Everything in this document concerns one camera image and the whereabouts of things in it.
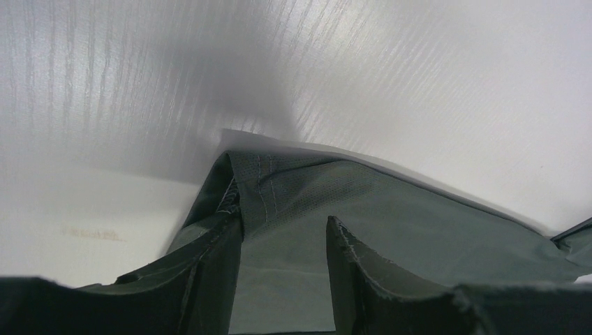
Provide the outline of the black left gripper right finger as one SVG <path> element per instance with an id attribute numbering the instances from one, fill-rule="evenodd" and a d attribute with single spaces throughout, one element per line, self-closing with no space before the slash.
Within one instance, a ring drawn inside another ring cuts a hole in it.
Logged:
<path id="1" fill-rule="evenodd" d="M 326 254 L 338 334 L 590 334 L 591 285 L 458 285 L 419 277 L 337 218 Z"/>

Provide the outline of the dark grey t-shirt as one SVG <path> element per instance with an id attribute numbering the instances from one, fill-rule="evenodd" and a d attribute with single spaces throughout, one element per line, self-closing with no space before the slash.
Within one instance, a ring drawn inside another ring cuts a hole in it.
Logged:
<path id="1" fill-rule="evenodd" d="M 491 210 L 355 161 L 228 151 L 215 162 L 172 249 L 238 212 L 233 334 L 334 329 L 325 229 L 335 216 L 365 244 L 441 285 L 573 282 L 591 273 L 591 231 L 554 243 Z"/>

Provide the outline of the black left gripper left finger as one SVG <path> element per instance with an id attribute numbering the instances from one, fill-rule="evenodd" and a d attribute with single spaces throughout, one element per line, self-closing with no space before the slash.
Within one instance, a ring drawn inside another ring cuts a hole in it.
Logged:
<path id="1" fill-rule="evenodd" d="M 202 236 L 111 285 L 3 277 L 1 333 L 227 334 L 242 237 L 237 217 L 220 217 Z"/>

